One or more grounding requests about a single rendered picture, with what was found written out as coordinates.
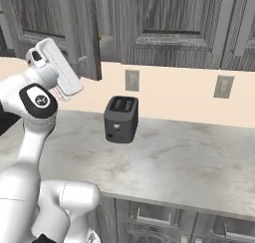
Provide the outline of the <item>grey wood base cabinet door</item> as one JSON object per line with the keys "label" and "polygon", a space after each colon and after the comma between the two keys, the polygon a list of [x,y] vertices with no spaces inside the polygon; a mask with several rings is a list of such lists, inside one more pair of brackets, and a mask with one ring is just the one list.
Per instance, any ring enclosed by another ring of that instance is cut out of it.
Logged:
{"label": "grey wood base cabinet door", "polygon": [[102,196],[97,208],[88,213],[88,224],[102,243],[118,243],[115,200]]}

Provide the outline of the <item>grey wood wall cabinet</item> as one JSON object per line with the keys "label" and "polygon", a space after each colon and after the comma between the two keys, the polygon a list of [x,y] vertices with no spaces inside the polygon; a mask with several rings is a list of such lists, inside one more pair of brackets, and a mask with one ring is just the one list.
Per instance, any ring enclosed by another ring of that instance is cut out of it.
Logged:
{"label": "grey wood wall cabinet", "polygon": [[101,60],[103,62],[118,63],[121,59],[116,48],[115,10],[113,0],[95,1]]}

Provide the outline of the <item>grey wood drawer front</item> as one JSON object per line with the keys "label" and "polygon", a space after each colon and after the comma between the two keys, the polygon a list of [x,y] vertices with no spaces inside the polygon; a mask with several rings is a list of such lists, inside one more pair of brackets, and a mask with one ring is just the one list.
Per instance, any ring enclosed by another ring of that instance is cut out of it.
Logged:
{"label": "grey wood drawer front", "polygon": [[[136,221],[140,215],[167,220],[171,226],[155,226]],[[190,243],[196,213],[182,208],[159,206],[130,200],[116,200],[119,243]]]}
{"label": "grey wood drawer front", "polygon": [[255,236],[255,221],[198,213],[190,243],[243,243],[227,240],[224,225],[230,232]]}

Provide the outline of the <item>grey wall outlet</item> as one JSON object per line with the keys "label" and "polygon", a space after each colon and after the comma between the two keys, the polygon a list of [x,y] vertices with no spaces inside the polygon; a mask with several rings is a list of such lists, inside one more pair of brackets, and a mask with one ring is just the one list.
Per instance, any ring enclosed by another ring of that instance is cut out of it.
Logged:
{"label": "grey wall outlet", "polygon": [[214,90],[214,98],[228,99],[230,97],[233,81],[233,76],[218,76]]}
{"label": "grey wall outlet", "polygon": [[139,91],[139,71],[126,70],[126,90]]}

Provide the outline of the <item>dark grey toaster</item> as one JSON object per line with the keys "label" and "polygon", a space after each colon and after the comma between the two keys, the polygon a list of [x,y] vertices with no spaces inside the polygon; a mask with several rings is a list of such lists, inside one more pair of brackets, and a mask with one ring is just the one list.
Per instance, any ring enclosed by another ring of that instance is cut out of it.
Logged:
{"label": "dark grey toaster", "polygon": [[114,96],[104,112],[106,140],[131,143],[138,124],[138,99]]}

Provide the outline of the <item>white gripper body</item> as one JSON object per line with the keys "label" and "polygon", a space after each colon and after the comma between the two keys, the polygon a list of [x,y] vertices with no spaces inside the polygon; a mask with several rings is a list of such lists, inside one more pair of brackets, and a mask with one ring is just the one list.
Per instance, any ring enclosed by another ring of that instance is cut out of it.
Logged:
{"label": "white gripper body", "polygon": [[36,45],[36,50],[54,68],[57,74],[56,91],[61,98],[71,97],[84,88],[52,38],[40,41]]}

